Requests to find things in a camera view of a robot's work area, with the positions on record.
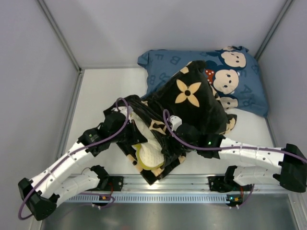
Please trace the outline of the black floral plush pillowcase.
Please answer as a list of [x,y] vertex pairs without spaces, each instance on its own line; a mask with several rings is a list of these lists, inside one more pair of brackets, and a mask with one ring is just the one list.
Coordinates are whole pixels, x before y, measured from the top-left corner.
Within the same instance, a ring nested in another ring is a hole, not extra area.
[[189,62],[158,90],[142,98],[137,95],[125,98],[132,112],[141,118],[162,147],[164,164],[155,170],[144,170],[137,162],[132,146],[127,142],[119,144],[150,185],[167,176],[186,158],[186,150],[180,149],[180,143],[166,128],[163,121],[165,109],[179,116],[183,124],[194,126],[203,134],[225,134],[236,124],[237,116],[225,112],[220,96],[205,79],[205,68],[204,60]]

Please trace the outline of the white pillow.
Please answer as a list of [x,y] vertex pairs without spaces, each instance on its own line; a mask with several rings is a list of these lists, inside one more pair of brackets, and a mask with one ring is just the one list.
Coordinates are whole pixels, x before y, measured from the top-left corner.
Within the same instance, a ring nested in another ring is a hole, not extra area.
[[136,123],[137,129],[147,139],[145,143],[139,143],[132,146],[132,148],[136,150],[137,162],[144,170],[155,170],[161,167],[165,162],[164,156],[161,153],[161,145],[136,113],[132,112],[131,118]]

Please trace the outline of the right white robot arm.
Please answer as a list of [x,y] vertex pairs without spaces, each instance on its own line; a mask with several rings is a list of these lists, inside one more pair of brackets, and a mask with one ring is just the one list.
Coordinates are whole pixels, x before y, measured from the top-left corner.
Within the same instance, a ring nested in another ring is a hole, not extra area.
[[203,134],[188,124],[172,131],[182,147],[204,158],[230,162],[224,176],[227,183],[235,182],[240,186],[278,184],[297,193],[307,189],[307,159],[296,145],[257,147],[219,134]]

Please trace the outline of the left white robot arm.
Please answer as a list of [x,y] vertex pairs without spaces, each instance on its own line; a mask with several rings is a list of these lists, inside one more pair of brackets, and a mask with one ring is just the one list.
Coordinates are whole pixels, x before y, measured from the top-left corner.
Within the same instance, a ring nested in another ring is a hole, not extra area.
[[135,130],[132,111],[130,106],[116,108],[105,117],[104,122],[84,131],[51,166],[31,179],[23,178],[18,183],[23,200],[18,218],[24,219],[22,210],[27,207],[36,220],[44,220],[71,197],[97,187],[103,188],[109,177],[103,166],[94,165],[74,178],[70,176],[107,150],[112,143],[131,140]]

